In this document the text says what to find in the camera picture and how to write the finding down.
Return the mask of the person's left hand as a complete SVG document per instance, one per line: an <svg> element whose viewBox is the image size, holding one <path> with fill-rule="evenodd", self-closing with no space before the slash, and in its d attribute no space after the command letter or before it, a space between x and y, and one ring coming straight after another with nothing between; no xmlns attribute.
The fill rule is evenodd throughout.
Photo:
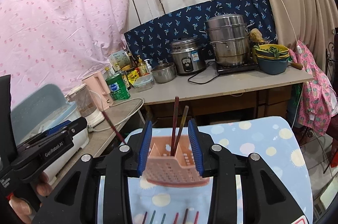
<svg viewBox="0 0 338 224"><path fill-rule="evenodd" d="M49 176L45 172L42 172L29 185L28 189L23 194L19 193L19 196L13 194L9 201L9 205L11 205L11 208L23 223L32 223L35 211L37 211L37 209L33 208L34 200L39 200L40 206L42 206L42 200L48 197L53 190L49 184Z"/></svg>

